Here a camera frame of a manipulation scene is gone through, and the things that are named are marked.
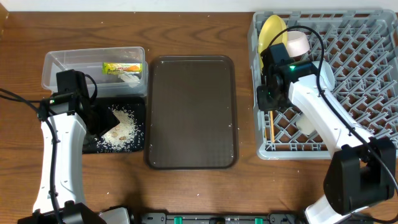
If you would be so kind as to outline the pink white shallow bowl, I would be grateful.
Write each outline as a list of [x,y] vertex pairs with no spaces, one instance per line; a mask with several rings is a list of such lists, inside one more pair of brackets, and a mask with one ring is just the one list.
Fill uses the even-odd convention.
[[310,50],[310,44],[304,32],[288,31],[286,49],[290,57],[298,57]]

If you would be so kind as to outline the green snack wrapper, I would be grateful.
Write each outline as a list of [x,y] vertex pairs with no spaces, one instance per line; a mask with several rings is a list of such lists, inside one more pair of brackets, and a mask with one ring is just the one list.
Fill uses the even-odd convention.
[[122,75],[122,74],[138,74],[142,72],[141,63],[108,63],[102,64],[102,74],[105,75]]

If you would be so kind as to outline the yellow round plate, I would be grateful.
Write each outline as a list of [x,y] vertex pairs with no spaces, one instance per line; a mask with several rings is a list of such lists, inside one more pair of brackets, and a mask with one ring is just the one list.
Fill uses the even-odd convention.
[[[282,18],[278,15],[270,16],[264,23],[258,38],[258,46],[257,51],[260,55],[262,51],[264,51],[270,45],[271,40],[287,26]],[[283,43],[285,46],[287,44],[287,32],[281,34],[275,41],[273,41],[272,45]],[[260,69],[263,68],[264,64],[262,62],[261,56],[259,56],[260,60]]]

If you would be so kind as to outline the white tissue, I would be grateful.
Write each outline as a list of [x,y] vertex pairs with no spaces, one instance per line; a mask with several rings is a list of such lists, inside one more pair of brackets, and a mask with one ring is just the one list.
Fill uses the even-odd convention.
[[121,74],[121,75],[118,75],[118,77],[126,83],[136,83],[136,82],[140,82],[140,80],[141,80],[138,76],[130,75],[130,74]]

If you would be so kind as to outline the small white green cup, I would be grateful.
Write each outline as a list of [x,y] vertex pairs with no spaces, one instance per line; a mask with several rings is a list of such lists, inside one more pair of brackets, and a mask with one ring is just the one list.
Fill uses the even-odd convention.
[[303,113],[296,121],[296,127],[300,132],[302,132],[305,135],[311,135],[315,130],[310,120]]

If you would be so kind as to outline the light blue bowl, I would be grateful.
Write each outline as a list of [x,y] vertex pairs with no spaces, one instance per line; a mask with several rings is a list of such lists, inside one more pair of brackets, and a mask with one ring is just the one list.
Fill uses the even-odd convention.
[[325,86],[329,91],[333,91],[335,87],[335,78],[333,75],[333,70],[331,66],[325,61],[322,62],[322,67],[320,72],[320,82],[321,86]]

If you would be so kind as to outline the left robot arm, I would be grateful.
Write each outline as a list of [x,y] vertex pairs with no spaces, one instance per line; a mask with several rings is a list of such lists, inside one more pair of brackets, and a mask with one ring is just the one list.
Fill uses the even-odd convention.
[[107,106],[95,104],[88,78],[76,70],[58,72],[57,92],[35,109],[44,137],[42,175],[32,215],[19,223],[104,223],[85,204],[82,149],[86,135],[99,138],[119,120]]

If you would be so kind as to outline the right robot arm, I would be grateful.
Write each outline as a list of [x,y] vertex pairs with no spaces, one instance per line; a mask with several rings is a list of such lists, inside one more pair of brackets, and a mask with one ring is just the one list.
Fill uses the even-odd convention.
[[331,156],[324,194],[306,208],[307,222],[340,223],[392,198],[396,147],[388,137],[375,138],[336,100],[330,65],[322,60],[295,61],[284,44],[268,47],[261,59],[266,82],[257,88],[259,109],[296,106],[302,112],[297,128],[304,134],[316,131]]

